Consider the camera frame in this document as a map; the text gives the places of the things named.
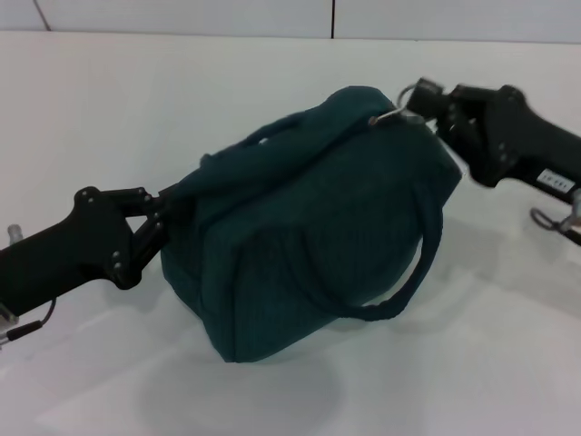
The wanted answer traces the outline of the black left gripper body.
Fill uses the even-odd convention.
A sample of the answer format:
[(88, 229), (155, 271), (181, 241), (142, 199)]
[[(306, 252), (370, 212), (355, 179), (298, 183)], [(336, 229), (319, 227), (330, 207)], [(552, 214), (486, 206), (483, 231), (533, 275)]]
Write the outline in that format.
[(134, 287), (129, 272), (133, 231), (95, 187), (74, 196), (61, 222), (1, 251), (1, 304), (21, 316), (93, 280)]

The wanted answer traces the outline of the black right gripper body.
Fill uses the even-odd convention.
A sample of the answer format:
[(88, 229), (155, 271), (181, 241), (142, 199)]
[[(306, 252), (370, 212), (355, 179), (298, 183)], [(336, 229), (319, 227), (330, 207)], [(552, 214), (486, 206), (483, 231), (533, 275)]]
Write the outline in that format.
[(458, 85), (453, 102), (484, 103), (489, 178), (475, 180), (494, 188), (515, 179), (557, 198), (573, 201), (580, 187), (580, 137), (550, 123), (527, 104), (524, 94), (510, 85), (497, 90)]

